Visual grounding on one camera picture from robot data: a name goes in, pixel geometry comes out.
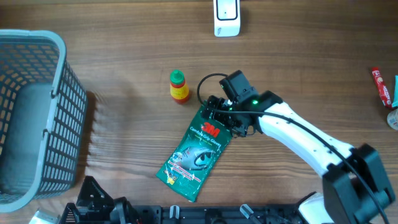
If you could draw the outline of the green 3M glove packet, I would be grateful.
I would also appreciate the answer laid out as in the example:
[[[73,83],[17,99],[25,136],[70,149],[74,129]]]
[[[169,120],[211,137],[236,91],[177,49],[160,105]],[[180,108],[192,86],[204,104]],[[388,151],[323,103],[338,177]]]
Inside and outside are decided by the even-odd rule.
[[[203,117],[201,106],[180,144],[156,173],[174,192],[195,202],[232,135],[220,122]]]

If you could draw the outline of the red yellow sauce bottle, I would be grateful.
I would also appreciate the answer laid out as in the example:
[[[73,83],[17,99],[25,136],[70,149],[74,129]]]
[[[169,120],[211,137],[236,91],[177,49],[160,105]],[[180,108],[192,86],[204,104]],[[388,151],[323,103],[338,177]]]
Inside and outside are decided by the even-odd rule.
[[[187,102],[190,98],[190,89],[180,70],[174,70],[170,74],[170,95],[179,104]]]

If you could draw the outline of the red snack bar wrapper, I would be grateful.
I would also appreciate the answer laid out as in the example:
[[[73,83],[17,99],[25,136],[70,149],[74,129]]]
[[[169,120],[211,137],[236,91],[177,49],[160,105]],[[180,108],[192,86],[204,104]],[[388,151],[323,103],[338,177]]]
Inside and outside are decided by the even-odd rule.
[[[384,79],[379,71],[378,67],[371,68],[371,74],[373,76],[374,83],[379,93],[379,97],[383,103],[383,105],[388,108],[392,109],[392,100],[389,95],[388,89],[384,83]]]

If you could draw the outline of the green lid jar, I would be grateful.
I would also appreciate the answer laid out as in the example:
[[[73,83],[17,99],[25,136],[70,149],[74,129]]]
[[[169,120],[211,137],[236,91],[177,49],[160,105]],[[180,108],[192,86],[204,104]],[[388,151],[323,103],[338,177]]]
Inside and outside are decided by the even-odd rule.
[[[387,115],[387,123],[392,129],[398,130],[398,109],[391,111]]]

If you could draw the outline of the light green tissue packet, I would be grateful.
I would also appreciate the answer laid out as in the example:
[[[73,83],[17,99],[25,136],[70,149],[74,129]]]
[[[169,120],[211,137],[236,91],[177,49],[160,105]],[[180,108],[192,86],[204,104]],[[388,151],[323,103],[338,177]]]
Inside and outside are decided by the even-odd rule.
[[[392,107],[398,107],[398,75],[395,76],[395,85],[394,85],[394,99],[392,102]]]

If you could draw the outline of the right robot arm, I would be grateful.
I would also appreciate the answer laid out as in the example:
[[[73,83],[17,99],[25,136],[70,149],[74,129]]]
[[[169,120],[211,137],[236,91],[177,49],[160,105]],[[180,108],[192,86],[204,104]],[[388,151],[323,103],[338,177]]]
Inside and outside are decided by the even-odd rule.
[[[377,215],[389,221],[384,210],[396,197],[375,148],[327,135],[271,91],[230,91],[227,96],[202,102],[211,118],[238,136],[252,126],[287,146],[321,177],[323,192],[298,206],[305,223],[369,223]]]

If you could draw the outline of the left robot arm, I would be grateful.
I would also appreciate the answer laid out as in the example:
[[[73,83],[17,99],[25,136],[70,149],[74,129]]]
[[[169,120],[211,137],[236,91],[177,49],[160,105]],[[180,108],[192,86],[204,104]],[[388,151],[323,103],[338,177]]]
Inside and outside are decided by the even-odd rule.
[[[141,224],[142,219],[126,197],[113,199],[94,177],[87,175],[75,203],[68,203],[59,222]]]

